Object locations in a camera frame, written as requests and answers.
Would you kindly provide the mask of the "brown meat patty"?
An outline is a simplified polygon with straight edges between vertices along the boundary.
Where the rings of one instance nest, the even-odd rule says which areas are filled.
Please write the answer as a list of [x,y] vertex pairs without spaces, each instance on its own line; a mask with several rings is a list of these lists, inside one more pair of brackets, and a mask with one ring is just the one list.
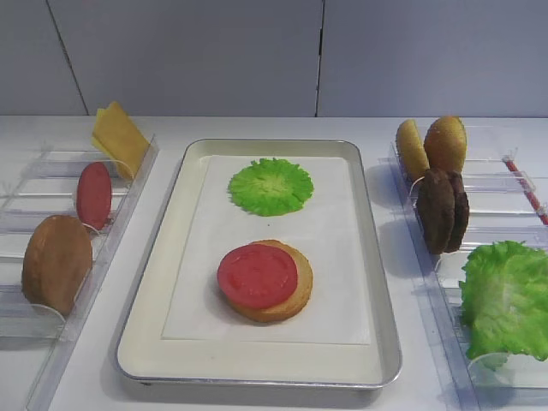
[[428,251],[439,255],[449,244],[454,226],[455,198],[446,172],[426,171],[416,202]]
[[468,227],[469,204],[461,174],[455,171],[450,171],[448,173],[448,178],[454,191],[455,205],[453,229],[450,234],[448,245],[445,248],[445,252],[453,253],[460,248],[462,238]]

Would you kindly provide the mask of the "round lettuce piece on tray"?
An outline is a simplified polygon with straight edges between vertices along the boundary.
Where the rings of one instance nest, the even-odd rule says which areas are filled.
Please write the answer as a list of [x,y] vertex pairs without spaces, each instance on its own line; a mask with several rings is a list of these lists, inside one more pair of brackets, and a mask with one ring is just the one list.
[[234,174],[228,191],[232,202],[261,217],[299,211],[312,198],[313,181],[300,165],[282,158],[260,158]]

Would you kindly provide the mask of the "right clear acrylic rack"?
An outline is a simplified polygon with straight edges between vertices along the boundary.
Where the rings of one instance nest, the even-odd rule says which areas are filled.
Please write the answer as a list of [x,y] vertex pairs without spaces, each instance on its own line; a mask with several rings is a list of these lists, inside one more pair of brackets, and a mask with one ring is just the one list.
[[514,152],[502,154],[490,147],[468,154],[462,172],[470,205],[468,229],[459,250],[439,256],[429,254],[423,240],[415,210],[418,183],[408,178],[394,146],[384,159],[399,197],[395,214],[408,227],[421,269],[419,300],[426,306],[426,329],[438,343],[436,362],[445,366],[442,376],[456,392],[449,405],[455,410],[547,408],[546,362],[522,354],[491,353],[476,360],[466,356],[470,336],[462,325],[459,282],[465,278],[462,267],[468,255],[478,246],[505,240],[547,248],[547,225],[530,206],[504,156],[515,161]]

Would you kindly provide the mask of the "yellow cheese slices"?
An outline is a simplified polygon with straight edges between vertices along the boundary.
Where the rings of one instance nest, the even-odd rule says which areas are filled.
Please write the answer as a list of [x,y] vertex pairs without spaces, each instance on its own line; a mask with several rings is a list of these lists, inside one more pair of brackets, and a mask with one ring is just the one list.
[[136,177],[149,148],[148,140],[116,101],[98,109],[92,144],[115,161],[119,176],[126,180]]

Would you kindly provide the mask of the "left sesame bun half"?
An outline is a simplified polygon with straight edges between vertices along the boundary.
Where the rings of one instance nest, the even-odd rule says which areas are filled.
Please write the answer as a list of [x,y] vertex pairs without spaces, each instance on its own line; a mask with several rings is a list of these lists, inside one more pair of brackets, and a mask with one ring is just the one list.
[[409,179],[415,182],[422,178],[430,164],[414,119],[407,119],[399,125],[396,149]]

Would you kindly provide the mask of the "tomato slice on tray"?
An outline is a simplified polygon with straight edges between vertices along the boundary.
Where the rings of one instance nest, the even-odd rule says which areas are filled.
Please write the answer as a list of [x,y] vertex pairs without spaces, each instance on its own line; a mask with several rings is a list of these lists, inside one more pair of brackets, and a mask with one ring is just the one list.
[[253,243],[223,257],[217,269],[217,283],[230,301],[263,309],[286,301],[295,292],[298,271],[286,251]]

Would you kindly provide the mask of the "left clear acrylic rack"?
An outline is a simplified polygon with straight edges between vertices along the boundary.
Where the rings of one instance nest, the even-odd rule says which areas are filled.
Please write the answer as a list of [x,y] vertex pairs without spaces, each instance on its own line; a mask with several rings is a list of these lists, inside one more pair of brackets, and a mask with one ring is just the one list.
[[[94,150],[47,147],[22,152],[18,182],[1,186],[1,408],[46,410],[80,337],[104,277],[110,268],[134,208],[158,155],[151,142],[132,180],[116,173],[116,164]],[[110,214],[102,229],[89,229],[92,269],[80,286],[68,317],[29,302],[21,292],[27,244],[36,227],[54,214],[75,216],[78,180],[95,162],[109,171]]]

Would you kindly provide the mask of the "clear acrylic rack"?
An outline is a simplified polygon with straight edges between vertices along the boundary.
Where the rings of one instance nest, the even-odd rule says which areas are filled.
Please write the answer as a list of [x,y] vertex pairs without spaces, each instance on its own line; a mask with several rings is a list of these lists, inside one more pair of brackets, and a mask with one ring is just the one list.
[[[116,173],[116,164],[94,150],[47,147],[22,152],[18,182],[1,186],[1,408],[46,410],[80,337],[104,277],[110,268],[134,208],[158,155],[151,142],[132,180]],[[75,216],[78,180],[95,162],[109,171],[110,214],[102,229],[89,229],[92,269],[80,286],[68,317],[29,302],[21,292],[27,244],[36,227],[54,214]]]
[[439,256],[429,254],[423,240],[415,210],[418,183],[408,178],[394,146],[384,159],[399,197],[395,214],[408,227],[421,269],[419,300],[426,306],[426,329],[438,343],[436,362],[445,366],[442,376],[456,392],[449,405],[455,410],[547,408],[546,362],[522,354],[491,353],[476,360],[466,356],[470,336],[462,325],[459,282],[465,278],[462,267],[468,255],[478,246],[505,240],[547,248],[547,225],[530,206],[504,156],[515,161],[514,152],[502,154],[490,147],[468,154],[462,172],[470,205],[468,229],[459,250]]

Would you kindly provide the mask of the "brown bun slice in rack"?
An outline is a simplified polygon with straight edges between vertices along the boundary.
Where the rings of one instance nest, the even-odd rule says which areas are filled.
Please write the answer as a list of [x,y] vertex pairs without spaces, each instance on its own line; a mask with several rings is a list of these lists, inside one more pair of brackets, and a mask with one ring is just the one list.
[[68,316],[92,266],[92,245],[79,219],[53,215],[34,230],[23,259],[21,289],[29,302]]

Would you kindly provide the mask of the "metal baking tray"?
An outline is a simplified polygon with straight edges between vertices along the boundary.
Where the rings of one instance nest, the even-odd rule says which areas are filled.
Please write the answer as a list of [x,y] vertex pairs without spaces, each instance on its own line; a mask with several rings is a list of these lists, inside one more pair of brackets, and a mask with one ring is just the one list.
[[[342,158],[348,162],[364,257],[366,312],[372,331],[370,343],[164,337],[182,257],[213,156],[250,157],[251,162],[260,158],[282,158],[292,163],[292,158],[302,157]],[[393,381],[400,372],[402,354],[359,149],[352,143],[337,140],[199,140],[192,143],[176,172],[162,222],[122,330],[117,360],[130,378],[152,383],[369,390]]]

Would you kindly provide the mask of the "right sesame bun top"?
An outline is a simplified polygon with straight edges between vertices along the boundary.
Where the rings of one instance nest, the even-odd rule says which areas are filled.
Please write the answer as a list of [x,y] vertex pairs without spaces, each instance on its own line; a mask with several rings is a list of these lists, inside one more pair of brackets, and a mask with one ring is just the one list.
[[462,172],[467,133],[458,116],[439,117],[427,130],[424,149],[431,168]]

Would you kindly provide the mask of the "bottom bun slice on tray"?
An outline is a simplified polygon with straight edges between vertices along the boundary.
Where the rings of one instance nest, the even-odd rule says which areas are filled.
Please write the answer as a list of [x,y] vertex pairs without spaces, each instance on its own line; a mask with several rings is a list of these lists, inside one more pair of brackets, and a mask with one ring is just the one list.
[[222,292],[224,299],[236,312],[260,323],[282,321],[295,316],[308,303],[313,288],[313,270],[308,259],[299,250],[277,240],[254,241],[249,244],[253,243],[279,247],[290,254],[298,271],[298,284],[295,292],[286,301],[263,309],[252,309],[238,305],[230,301]]

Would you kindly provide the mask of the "large green lettuce leaf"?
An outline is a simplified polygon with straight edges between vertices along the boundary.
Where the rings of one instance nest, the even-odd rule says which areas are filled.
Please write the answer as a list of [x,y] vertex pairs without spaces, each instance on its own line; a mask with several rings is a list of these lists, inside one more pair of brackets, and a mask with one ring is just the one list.
[[547,252],[516,241],[476,247],[459,282],[466,356],[524,354],[547,359]]

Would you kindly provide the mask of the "white paper liner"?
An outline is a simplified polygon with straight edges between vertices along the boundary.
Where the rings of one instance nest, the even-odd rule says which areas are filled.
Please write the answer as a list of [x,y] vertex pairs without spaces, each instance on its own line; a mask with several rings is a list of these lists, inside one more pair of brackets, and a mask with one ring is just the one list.
[[[163,335],[175,339],[368,344],[365,266],[349,164],[342,158],[292,158],[312,178],[302,210],[278,217],[234,205],[230,178],[250,157],[211,157],[180,265]],[[313,269],[307,305],[281,323],[259,325],[236,313],[220,294],[217,268],[226,253],[259,240],[298,249]]]

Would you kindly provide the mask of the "red tomato slice in rack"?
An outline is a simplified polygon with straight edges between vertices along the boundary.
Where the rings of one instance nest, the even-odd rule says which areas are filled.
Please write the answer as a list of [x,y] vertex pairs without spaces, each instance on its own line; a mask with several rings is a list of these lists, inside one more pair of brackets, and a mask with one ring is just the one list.
[[112,186],[109,171],[101,162],[89,164],[81,173],[76,192],[76,211],[82,223],[101,230],[110,214]]

